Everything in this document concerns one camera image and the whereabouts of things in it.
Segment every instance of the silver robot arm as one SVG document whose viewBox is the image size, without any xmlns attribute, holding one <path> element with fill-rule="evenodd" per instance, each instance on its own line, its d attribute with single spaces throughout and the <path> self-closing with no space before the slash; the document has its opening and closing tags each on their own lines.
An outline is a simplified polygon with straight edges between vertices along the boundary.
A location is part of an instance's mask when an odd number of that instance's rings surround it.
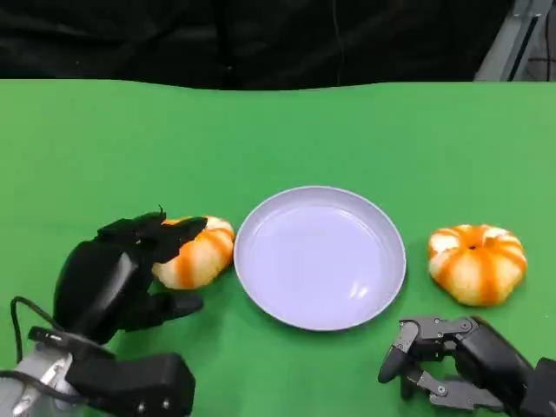
<svg viewBox="0 0 556 417">
<path fill-rule="evenodd" d="M 33 351 L 17 365 L 16 371 L 40 380 L 63 394 L 76 394 L 65 381 L 70 369 L 71 354 L 37 343 Z M 0 379 L 0 416 L 14 417 L 81 417 L 84 407 L 41 394 L 21 381 Z"/>
</svg>

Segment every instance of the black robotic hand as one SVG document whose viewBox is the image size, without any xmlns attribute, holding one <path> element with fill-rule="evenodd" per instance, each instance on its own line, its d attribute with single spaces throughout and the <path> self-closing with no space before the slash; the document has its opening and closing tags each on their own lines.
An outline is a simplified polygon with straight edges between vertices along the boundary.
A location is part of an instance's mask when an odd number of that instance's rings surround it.
<svg viewBox="0 0 556 417">
<path fill-rule="evenodd" d="M 446 356 L 453 356 L 459 376 L 439 381 L 420 368 L 420 362 Z M 418 388 L 437 406 L 520 415 L 532 375 L 526 359 L 479 317 L 414 317 L 400 321 L 400 333 L 378 379 L 388 383 L 400 376 L 404 399 Z"/>
</svg>

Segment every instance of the black cable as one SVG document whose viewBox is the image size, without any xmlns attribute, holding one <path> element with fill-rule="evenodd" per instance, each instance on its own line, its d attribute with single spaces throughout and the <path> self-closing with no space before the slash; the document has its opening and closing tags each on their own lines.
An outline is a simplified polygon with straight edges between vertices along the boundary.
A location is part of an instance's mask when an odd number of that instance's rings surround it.
<svg viewBox="0 0 556 417">
<path fill-rule="evenodd" d="M 546 61 L 548 61 L 547 58 L 529 58 L 529 62 L 531 63 L 545 63 Z M 556 58 L 550 58 L 550 62 L 551 63 L 556 63 Z"/>
<path fill-rule="evenodd" d="M 82 397 L 81 395 L 61 393 L 60 391 L 56 391 L 53 387 L 49 387 L 48 385 L 43 384 L 37 378 L 31 375 L 24 374 L 23 372 L 0 371 L 0 378 L 9 378 L 11 380 L 20 381 L 24 385 L 29 385 L 35 388 L 41 394 L 48 395 L 49 397 L 52 397 L 55 400 L 67 402 L 68 404 L 87 403 L 87 399 Z"/>
<path fill-rule="evenodd" d="M 21 328 L 19 326 L 19 320 L 17 319 L 17 303 L 22 303 L 36 314 L 40 315 L 43 320 L 47 321 L 56 330 L 62 330 L 62 327 L 54 321 L 44 310 L 38 307 L 33 301 L 26 299 L 25 297 L 14 297 L 10 303 L 10 314 L 11 322 L 14 325 L 14 334 L 16 335 L 16 360 L 17 363 L 21 362 L 23 359 L 23 341 L 21 337 Z"/>
<path fill-rule="evenodd" d="M 553 60 L 552 60 L 552 52 L 550 51 L 550 11 L 546 13 L 546 22 L 545 22 L 545 43 L 546 43 L 546 80 L 550 81 L 553 74 Z"/>
</svg>

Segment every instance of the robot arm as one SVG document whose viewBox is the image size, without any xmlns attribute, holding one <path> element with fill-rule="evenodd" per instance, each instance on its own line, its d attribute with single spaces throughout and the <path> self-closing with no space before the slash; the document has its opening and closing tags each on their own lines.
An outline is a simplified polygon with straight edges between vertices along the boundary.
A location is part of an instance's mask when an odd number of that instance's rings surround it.
<svg viewBox="0 0 556 417">
<path fill-rule="evenodd" d="M 32 328 L 36 345 L 21 358 L 16 297 L 12 318 L 18 364 L 0 371 L 0 415 L 77 417 L 83 407 L 110 415 L 183 417 L 191 413 L 195 378 L 178 354 L 119 361 L 102 345 L 118 330 L 158 326 L 202 308 L 199 295 L 151 295 L 154 262 L 167 262 L 206 226 L 204 218 L 163 224 L 166 215 L 120 219 L 81 242 L 56 285 L 54 319 L 30 301 L 54 329 Z"/>
<path fill-rule="evenodd" d="M 439 381 L 420 368 L 423 361 L 442 361 L 446 356 L 454 358 L 460 376 Z M 520 353 L 481 318 L 414 317 L 400 321 L 379 382 L 400 376 L 404 399 L 421 389 L 437 406 L 517 414 L 532 373 Z"/>
</svg>

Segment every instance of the green table surface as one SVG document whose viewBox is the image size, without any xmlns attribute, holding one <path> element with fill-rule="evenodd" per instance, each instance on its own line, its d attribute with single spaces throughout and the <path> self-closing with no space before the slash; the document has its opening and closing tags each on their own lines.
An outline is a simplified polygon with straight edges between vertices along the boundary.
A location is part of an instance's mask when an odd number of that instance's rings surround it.
<svg viewBox="0 0 556 417">
<path fill-rule="evenodd" d="M 199 314 L 119 334 L 110 347 L 122 358 L 182 354 L 197 379 L 195 417 L 458 415 L 424 396 L 403 403 L 398 384 L 376 376 L 404 315 L 479 313 L 530 361 L 556 356 L 555 103 L 548 84 L 235 93 L 0 82 L 1 365 L 15 360 L 10 299 L 51 311 L 65 257 L 97 227 L 161 204 L 237 229 L 266 197 L 325 184 L 377 203 L 404 239 L 407 283 L 380 317 L 342 333 L 290 328 L 259 310 L 230 269 L 202 291 Z M 463 308 L 428 277 L 429 234 L 460 223 L 522 240 L 529 272 L 503 306 Z M 41 323 L 21 310 L 25 328 Z"/>
</svg>

